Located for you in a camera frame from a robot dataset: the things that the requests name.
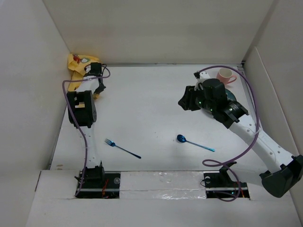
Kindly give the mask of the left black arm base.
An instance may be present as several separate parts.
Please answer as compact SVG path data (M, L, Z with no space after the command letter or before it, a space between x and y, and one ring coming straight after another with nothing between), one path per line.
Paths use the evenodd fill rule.
M105 172L103 182L83 182L80 192L80 182L76 189L76 198L79 199L119 199L121 173Z

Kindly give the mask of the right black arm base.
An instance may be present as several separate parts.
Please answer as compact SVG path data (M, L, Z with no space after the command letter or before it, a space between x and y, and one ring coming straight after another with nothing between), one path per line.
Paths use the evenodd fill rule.
M247 184L240 182L241 189L239 190L236 180L232 180L227 173L204 171L203 176L200 185L205 187L205 194L208 199L233 199L238 192L240 192L239 198L250 198Z

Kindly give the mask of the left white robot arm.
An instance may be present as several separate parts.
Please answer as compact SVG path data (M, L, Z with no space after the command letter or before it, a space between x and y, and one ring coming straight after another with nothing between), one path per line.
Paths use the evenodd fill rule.
M106 88L103 84L102 64L93 62L84 70L85 75L79 80L80 86L64 93L69 121L79 131L84 142L84 167L80 175L75 177L79 183L77 194L84 188L102 187L106 180L94 132L97 110L93 95L100 94Z

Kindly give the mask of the yellow cartoon vehicle cloth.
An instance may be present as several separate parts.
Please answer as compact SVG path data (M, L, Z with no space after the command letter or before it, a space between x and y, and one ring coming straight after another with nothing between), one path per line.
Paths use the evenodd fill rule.
M92 62L101 63L98 58L92 56L69 54L68 70L71 72L71 82L69 82L68 92L91 91L95 100L99 98L101 92L94 92L98 87L98 77L86 76L86 68Z

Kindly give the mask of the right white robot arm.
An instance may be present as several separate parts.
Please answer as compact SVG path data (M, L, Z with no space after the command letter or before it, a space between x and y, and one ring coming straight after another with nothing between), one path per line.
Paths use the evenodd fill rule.
M253 150L267 167L259 176L272 196L281 198L301 180L302 155L292 155L262 131L258 120L218 79L201 79L194 86L186 86L178 105L185 111L205 110L247 143L247 151Z

